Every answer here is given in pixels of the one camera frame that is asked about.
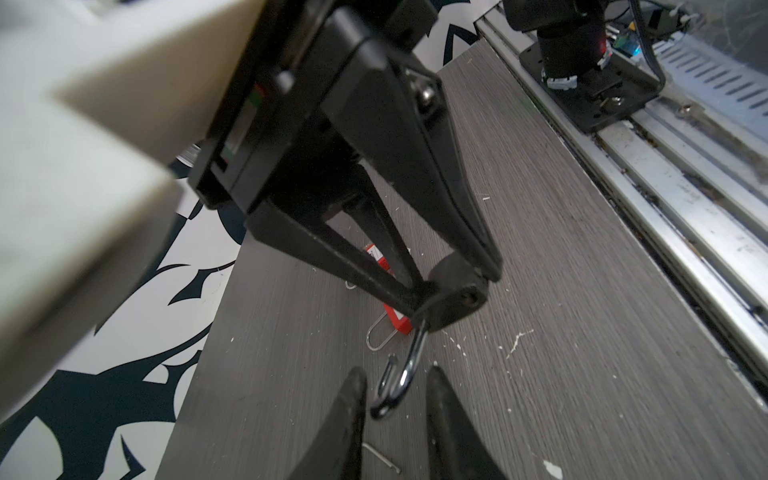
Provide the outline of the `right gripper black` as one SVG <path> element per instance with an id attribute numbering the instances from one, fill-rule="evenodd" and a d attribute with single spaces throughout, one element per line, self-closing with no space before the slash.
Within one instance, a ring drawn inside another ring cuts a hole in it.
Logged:
<path id="1" fill-rule="evenodd" d="M 411 316 L 426 280 L 369 174 L 377 173 L 471 267 L 503 259 L 473 195 L 442 81 L 414 55 L 429 1 L 271 1 L 189 175 L 203 205 L 234 205 L 259 242 Z M 328 225 L 348 215 L 386 272 Z"/>

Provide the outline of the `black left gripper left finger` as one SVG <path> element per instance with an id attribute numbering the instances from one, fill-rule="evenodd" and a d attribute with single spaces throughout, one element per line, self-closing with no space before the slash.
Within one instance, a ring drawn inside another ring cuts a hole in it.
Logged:
<path id="1" fill-rule="evenodd" d="M 308 450 L 288 479 L 359 479 L 367 376 L 353 367 Z"/>

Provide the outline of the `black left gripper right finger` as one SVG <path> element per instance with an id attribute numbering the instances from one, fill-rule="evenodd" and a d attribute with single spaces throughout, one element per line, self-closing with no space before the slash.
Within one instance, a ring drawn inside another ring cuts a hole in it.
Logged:
<path id="1" fill-rule="evenodd" d="M 439 366 L 427 374 L 426 426 L 430 479 L 507 478 Z"/>

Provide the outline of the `small black padlock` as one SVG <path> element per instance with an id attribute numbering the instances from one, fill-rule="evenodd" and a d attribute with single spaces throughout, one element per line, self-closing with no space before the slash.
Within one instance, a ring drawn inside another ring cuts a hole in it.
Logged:
<path id="1" fill-rule="evenodd" d="M 413 339 L 403 367 L 394 354 L 376 390 L 369 413 L 380 421 L 402 403 L 417 374 L 430 333 L 450 326 L 479 310 L 488 300 L 489 281 L 461 255 L 452 253 L 431 270 L 426 282 L 426 299 L 410 316 Z"/>

